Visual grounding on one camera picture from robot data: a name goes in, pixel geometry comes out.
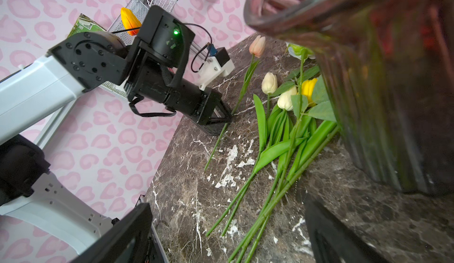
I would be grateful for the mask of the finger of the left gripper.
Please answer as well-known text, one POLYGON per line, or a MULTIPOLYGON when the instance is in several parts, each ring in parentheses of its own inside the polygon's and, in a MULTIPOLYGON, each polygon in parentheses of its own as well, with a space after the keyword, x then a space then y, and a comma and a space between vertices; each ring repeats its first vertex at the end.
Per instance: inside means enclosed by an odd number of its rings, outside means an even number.
POLYGON ((202 111, 202 131, 210 136, 220 135, 232 121, 230 107, 222 100, 208 101, 202 111))

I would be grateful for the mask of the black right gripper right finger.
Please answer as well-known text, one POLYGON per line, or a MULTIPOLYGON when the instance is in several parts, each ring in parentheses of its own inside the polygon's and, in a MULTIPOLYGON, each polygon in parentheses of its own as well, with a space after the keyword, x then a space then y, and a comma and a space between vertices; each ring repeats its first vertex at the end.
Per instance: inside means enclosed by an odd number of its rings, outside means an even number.
POLYGON ((305 203, 305 219, 317 263, 386 263, 316 199, 305 203))

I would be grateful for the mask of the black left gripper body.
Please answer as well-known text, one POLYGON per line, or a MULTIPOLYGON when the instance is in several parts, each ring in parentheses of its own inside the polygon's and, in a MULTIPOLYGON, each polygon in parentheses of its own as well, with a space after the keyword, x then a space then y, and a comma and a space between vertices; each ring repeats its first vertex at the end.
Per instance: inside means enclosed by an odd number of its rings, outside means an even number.
POLYGON ((177 112, 189 117, 196 124, 202 125, 203 107, 208 101, 221 100, 216 91, 204 92, 187 80, 175 88, 164 83, 164 77, 173 78, 169 69, 159 64, 144 64, 142 68, 130 75, 125 84, 125 91, 132 112, 145 118, 171 117, 177 112), (144 98, 166 106, 166 112, 141 113, 136 105, 144 98))

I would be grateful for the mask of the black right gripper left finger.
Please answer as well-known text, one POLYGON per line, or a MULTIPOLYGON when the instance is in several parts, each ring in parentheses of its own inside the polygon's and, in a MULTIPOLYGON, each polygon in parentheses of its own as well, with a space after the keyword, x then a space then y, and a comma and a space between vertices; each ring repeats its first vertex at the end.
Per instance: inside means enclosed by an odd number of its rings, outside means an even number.
POLYGON ((73 262, 152 263, 154 261, 154 244, 150 236, 152 220, 150 205, 139 204, 73 262))

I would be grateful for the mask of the orange artificial tulip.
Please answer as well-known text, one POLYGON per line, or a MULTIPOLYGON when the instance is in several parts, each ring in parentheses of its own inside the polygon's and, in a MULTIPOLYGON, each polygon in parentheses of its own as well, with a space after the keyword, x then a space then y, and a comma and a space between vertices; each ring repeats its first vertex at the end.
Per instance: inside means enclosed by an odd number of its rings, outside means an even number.
POLYGON ((123 7, 120 11, 120 18, 124 29, 112 31, 112 34, 128 33, 130 36, 136 36, 139 33, 142 23, 130 9, 123 7))

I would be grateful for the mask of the pink artificial tulip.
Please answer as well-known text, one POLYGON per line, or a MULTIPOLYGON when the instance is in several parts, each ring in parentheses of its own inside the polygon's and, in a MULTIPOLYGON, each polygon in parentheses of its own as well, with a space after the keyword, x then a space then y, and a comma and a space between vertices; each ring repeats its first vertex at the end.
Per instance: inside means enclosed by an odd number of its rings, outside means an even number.
MULTIPOLYGON (((266 38, 265 36, 257 36, 254 41, 250 44, 249 46, 249 53, 251 54, 251 62, 249 64, 248 70, 246 74, 244 75, 243 83, 242 83, 242 88, 240 91, 240 95, 238 97, 238 100, 234 106, 234 109, 231 111, 231 115, 234 115, 238 108, 240 107, 240 104, 247 93, 249 83, 253 77, 253 74, 255 73, 258 64, 260 63, 259 58, 263 55, 264 50, 265 50, 265 45, 266 45, 266 38)), ((215 154, 216 149, 218 148, 221 140, 223 139, 223 135, 225 134, 229 124, 225 124, 224 127, 221 130, 221 133, 216 140, 214 149, 212 150, 209 159, 204 167, 204 171, 206 171, 210 165, 210 162, 215 154)))

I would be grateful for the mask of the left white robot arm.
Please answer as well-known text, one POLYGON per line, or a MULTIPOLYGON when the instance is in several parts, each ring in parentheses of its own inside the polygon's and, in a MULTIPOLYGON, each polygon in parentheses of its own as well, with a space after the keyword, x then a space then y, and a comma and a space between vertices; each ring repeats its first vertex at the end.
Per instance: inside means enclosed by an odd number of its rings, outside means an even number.
POLYGON ((137 113, 144 98, 180 112, 209 135, 219 135, 232 114, 209 87, 234 64, 224 48, 208 53, 198 83, 183 75, 194 32, 154 5, 131 45, 117 31, 76 33, 34 63, 1 81, 1 214, 24 220, 69 244, 80 262, 167 261, 151 226, 148 205, 124 220, 96 212, 50 171, 43 148, 82 95, 104 83, 121 85, 137 113))

